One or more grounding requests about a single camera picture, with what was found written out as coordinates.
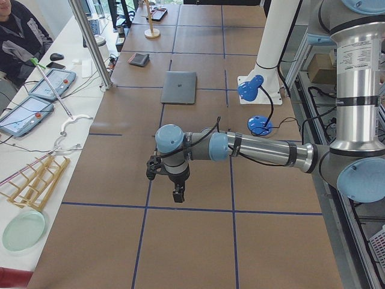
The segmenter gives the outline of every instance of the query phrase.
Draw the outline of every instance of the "gray laptop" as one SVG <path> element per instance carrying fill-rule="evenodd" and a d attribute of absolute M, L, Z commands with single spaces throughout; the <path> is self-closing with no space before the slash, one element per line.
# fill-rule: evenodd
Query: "gray laptop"
<path fill-rule="evenodd" d="M 163 84 L 161 103 L 194 104 L 196 84 L 196 72 L 167 71 Z"/>

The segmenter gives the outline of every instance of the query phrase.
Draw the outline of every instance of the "white basket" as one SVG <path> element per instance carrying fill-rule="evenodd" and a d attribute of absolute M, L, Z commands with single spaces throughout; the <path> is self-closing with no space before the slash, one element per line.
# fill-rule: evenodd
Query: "white basket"
<path fill-rule="evenodd" d="M 369 239 L 378 262 L 385 272 L 385 225 L 383 229 Z"/>

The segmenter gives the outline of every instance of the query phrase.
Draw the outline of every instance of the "dark jacket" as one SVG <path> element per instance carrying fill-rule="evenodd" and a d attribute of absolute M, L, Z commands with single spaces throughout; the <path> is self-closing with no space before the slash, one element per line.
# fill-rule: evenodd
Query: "dark jacket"
<path fill-rule="evenodd" d="M 9 30 L 0 22 L 0 70 L 17 86 L 23 84 L 34 69 L 32 57 L 41 59 L 52 39 L 36 17 L 21 3 L 11 0 L 11 14 L 20 33 Z"/>

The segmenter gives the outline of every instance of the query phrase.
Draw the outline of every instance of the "green plate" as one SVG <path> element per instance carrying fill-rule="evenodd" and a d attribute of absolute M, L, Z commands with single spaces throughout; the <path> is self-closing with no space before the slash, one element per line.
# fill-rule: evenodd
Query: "green plate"
<path fill-rule="evenodd" d="M 5 228 L 2 243 L 9 251 L 21 251 L 35 245 L 45 231 L 45 219 L 38 211 L 15 217 Z"/>

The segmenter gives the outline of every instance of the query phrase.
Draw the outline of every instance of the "red cup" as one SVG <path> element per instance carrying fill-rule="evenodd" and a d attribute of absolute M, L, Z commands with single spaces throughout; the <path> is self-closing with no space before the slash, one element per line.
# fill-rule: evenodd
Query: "red cup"
<path fill-rule="evenodd" d="M 33 272 L 0 267 L 0 288 L 24 287 L 29 283 Z"/>

